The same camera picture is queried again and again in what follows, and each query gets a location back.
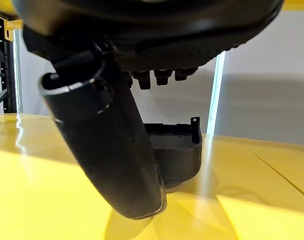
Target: black plastic bracket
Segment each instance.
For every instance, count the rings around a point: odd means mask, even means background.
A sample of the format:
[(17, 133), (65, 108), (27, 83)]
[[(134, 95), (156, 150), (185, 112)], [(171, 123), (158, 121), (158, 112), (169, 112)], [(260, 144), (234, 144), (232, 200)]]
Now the black plastic bracket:
[(201, 167), (202, 135), (200, 118), (191, 124), (144, 124), (159, 165), (165, 188), (194, 177)]

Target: black metal frame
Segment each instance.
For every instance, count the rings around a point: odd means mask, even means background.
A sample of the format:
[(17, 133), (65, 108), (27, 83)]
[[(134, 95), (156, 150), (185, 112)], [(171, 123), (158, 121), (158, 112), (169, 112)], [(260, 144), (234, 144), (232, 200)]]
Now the black metal frame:
[(4, 113), (17, 113), (13, 42), (5, 38), (5, 21), (0, 18), (0, 62)]

